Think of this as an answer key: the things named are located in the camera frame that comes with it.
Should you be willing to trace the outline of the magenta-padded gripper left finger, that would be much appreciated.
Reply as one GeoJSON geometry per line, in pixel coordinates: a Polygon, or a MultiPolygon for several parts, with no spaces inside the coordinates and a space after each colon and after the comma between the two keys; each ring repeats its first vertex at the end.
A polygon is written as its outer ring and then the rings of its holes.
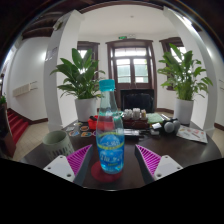
{"type": "Polygon", "coordinates": [[[44,170],[81,186],[85,179],[92,154],[93,146],[87,145],[69,156],[59,155],[44,170]]]}

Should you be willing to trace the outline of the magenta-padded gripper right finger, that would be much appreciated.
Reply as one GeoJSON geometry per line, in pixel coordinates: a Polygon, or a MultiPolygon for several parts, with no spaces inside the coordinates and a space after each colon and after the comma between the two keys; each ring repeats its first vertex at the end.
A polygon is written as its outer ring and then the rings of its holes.
{"type": "Polygon", "coordinates": [[[160,156],[140,145],[135,145],[135,156],[146,184],[160,180],[182,169],[182,166],[170,156],[160,156]]]}

